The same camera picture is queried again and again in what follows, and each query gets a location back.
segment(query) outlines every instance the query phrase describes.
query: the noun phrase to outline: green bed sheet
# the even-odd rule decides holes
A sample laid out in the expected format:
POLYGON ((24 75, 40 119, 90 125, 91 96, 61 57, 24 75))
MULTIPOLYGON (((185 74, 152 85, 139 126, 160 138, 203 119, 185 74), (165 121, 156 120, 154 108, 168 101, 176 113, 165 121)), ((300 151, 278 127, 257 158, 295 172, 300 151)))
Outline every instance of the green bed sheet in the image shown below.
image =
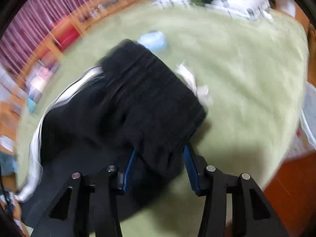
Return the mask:
MULTIPOLYGON (((148 1, 93 26, 65 52, 37 112, 23 111, 16 141, 18 184, 26 180, 29 142, 47 106, 122 39, 158 30, 169 47, 156 55, 173 70, 184 61, 197 84, 209 88, 212 102, 193 146, 209 164, 234 175, 247 172, 263 188, 295 133, 308 63, 300 23, 277 11, 271 15, 273 22, 253 22, 205 8, 163 10, 148 1)), ((150 206, 122 222, 122 231, 127 236, 196 236, 203 206, 184 170, 150 206)))

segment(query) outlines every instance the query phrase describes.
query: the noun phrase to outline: light blue object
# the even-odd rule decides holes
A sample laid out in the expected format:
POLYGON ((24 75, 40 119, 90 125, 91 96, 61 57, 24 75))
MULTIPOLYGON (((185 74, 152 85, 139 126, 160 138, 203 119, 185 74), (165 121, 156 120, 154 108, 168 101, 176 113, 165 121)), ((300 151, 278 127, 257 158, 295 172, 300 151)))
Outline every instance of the light blue object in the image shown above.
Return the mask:
POLYGON ((162 50, 167 46, 167 40, 161 31, 144 34, 139 38, 138 42, 151 52, 162 50))
POLYGON ((27 107, 30 113, 33 113, 36 109, 36 103, 30 98, 27 99, 27 107))
POLYGON ((0 164, 1 175, 7 176, 13 173, 17 173, 17 164, 14 156, 4 152, 0 152, 0 164))

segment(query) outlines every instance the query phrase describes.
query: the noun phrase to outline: black garment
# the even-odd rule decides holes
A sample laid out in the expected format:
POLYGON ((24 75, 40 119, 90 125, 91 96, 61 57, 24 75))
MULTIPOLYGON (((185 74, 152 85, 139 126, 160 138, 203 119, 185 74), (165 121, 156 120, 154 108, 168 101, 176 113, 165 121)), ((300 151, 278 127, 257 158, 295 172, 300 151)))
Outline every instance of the black garment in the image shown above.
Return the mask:
POLYGON ((118 200, 119 217, 131 215, 180 172, 183 147, 205 118, 193 93, 142 45, 125 40, 99 65, 102 73, 44 117, 42 180, 22 203, 29 226, 73 172, 96 173, 110 164, 124 168, 136 149, 141 159, 132 191, 118 200))

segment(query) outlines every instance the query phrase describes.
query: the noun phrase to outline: purple striped curtain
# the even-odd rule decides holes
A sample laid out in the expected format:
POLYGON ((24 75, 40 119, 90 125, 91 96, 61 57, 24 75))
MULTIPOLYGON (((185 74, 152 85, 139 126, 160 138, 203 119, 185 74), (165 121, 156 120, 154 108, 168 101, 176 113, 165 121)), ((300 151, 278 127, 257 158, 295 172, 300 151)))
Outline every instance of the purple striped curtain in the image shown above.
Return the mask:
POLYGON ((53 24, 89 0, 28 0, 0 40, 0 64, 18 75, 53 24))

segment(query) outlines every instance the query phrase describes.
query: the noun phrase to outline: metal screw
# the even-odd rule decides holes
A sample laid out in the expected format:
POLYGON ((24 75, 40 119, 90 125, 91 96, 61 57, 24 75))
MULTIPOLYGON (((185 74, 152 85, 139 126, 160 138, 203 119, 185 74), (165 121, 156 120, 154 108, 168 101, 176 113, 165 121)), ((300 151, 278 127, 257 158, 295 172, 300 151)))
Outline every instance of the metal screw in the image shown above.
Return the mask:
POLYGON ((71 175, 72 179, 78 179, 80 177, 80 173, 76 172, 71 175))
POLYGON ((249 180, 250 179, 250 175, 248 175, 247 173, 243 173, 241 175, 242 178, 244 178, 245 180, 249 180))
POLYGON ((113 171, 115 171, 116 170, 116 167, 114 166, 114 165, 109 165, 108 167, 107 167, 107 171, 108 172, 113 172, 113 171))
POLYGON ((214 167, 214 166, 207 166, 206 170, 209 171, 209 172, 214 172, 216 170, 216 167, 214 167))

